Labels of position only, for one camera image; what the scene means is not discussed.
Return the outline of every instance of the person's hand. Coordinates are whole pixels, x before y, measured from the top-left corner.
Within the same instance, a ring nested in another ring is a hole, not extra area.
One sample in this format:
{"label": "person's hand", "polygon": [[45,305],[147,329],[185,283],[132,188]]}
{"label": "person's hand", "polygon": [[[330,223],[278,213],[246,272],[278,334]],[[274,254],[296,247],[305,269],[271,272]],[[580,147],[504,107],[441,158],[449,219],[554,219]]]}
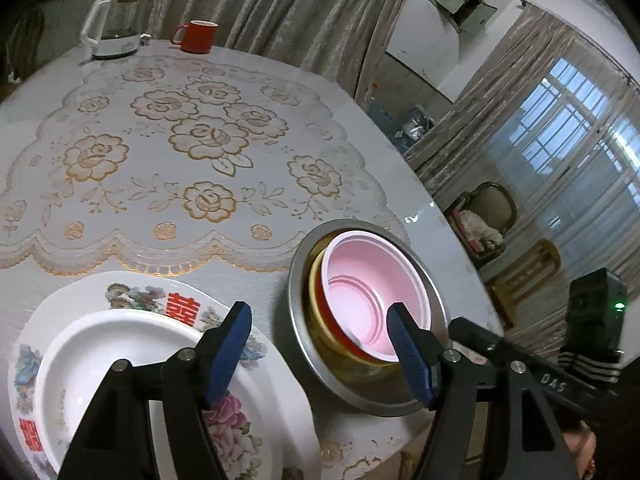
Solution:
{"label": "person's hand", "polygon": [[579,430],[565,431],[562,436],[574,456],[578,476],[583,478],[585,473],[594,469],[593,454],[596,451],[596,436],[584,422],[581,423]]}

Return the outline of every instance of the floral plate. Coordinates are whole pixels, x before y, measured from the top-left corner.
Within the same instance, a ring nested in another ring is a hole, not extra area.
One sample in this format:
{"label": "floral plate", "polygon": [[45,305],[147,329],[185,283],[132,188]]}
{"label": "floral plate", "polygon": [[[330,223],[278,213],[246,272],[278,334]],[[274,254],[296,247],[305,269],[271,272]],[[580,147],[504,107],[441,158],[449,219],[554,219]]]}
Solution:
{"label": "floral plate", "polygon": [[[124,358],[134,366],[163,361],[180,348],[195,346],[201,335],[170,317],[122,308],[94,312],[66,327],[42,360],[34,393],[38,436],[53,468],[60,471],[82,416],[114,361]],[[203,412],[229,479],[277,480],[282,471],[280,441],[270,437],[279,421],[264,400],[259,386],[238,366],[226,396]],[[160,478],[173,480],[170,450],[158,449],[160,442],[168,444],[161,413],[151,409],[156,460]]]}
{"label": "floral plate", "polygon": [[[33,415],[34,388],[44,352],[62,330],[81,317],[118,308],[163,314],[200,331],[219,325],[228,312],[226,306],[183,283],[125,271],[87,276],[46,298],[34,311],[14,346],[8,378],[18,439],[41,480],[56,478],[56,471],[44,453]],[[277,417],[281,421],[281,435],[269,434],[268,438],[272,446],[277,446],[274,441],[280,437],[285,472],[293,471],[295,478],[318,480],[320,452],[311,409],[304,391],[280,353],[254,328],[240,364],[252,381],[259,385],[264,396],[260,404],[279,409]],[[252,463],[250,458],[246,460],[244,451],[236,452],[225,435],[228,428],[238,429],[239,442],[244,442],[241,435],[251,431],[250,424],[247,424],[251,421],[246,419],[238,396],[232,392],[206,412],[205,418],[212,439],[219,441],[221,458],[228,459],[229,479],[258,480],[260,468],[257,462],[254,460]],[[252,446],[259,447],[262,436],[252,436]],[[246,452],[253,453],[254,450],[247,449]]]}

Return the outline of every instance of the wooden chair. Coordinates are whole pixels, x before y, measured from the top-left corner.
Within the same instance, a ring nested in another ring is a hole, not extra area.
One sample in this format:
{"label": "wooden chair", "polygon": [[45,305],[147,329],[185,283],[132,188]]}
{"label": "wooden chair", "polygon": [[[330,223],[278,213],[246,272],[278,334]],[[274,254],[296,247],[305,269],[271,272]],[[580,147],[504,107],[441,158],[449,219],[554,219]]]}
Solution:
{"label": "wooden chair", "polygon": [[505,329],[513,328],[516,307],[560,269],[560,254],[546,238],[538,241],[484,285]]}
{"label": "wooden chair", "polygon": [[476,213],[493,229],[504,234],[516,222],[516,205],[509,192],[496,182],[483,182],[472,192],[465,191],[444,211],[444,216],[453,232],[462,243],[472,263],[479,269],[487,262],[497,258],[504,251],[504,245],[488,250],[476,240],[469,240],[458,222],[462,210]]}

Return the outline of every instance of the stainless steel bowl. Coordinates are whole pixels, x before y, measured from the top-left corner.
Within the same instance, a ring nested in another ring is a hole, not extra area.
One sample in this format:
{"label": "stainless steel bowl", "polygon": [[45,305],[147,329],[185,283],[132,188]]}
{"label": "stainless steel bowl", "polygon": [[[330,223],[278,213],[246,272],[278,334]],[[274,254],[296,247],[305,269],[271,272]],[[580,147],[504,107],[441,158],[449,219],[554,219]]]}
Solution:
{"label": "stainless steel bowl", "polygon": [[412,396],[399,365],[367,366],[345,358],[325,345],[306,322],[307,277],[314,257],[328,245],[331,238],[341,232],[354,229],[369,231],[386,238],[414,264],[429,297],[431,331],[441,343],[447,343],[449,320],[429,272],[418,256],[383,228],[350,219],[333,220],[319,225],[302,240],[296,250],[287,287],[289,315],[293,330],[306,362],[318,379],[334,394],[371,415],[407,415],[419,410],[422,405]]}

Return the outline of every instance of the glass kettle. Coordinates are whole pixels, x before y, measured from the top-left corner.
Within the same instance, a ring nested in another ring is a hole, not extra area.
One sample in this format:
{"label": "glass kettle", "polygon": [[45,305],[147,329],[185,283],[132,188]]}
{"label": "glass kettle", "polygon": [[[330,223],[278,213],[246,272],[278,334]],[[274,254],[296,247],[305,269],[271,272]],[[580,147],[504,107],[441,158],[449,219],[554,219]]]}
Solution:
{"label": "glass kettle", "polygon": [[80,41],[99,59],[128,56],[140,45],[148,0],[96,0],[84,20]]}

